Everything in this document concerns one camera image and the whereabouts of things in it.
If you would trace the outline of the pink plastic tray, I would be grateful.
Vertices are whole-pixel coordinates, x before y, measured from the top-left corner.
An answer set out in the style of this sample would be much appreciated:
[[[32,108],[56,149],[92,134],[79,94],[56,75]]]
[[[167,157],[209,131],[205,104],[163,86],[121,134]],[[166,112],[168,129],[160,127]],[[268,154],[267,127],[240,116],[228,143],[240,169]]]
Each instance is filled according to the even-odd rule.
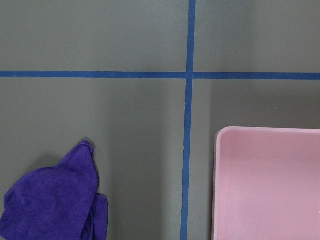
[[[225,127],[213,183],[212,239],[319,239],[319,130]]]

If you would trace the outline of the purple microfiber cloth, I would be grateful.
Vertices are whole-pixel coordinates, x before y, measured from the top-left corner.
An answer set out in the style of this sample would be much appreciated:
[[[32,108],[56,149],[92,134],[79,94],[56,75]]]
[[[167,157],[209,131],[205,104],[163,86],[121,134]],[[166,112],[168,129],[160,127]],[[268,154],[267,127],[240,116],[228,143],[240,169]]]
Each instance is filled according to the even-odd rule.
[[[31,171],[4,195],[5,240],[105,240],[109,206],[87,140],[57,165]]]

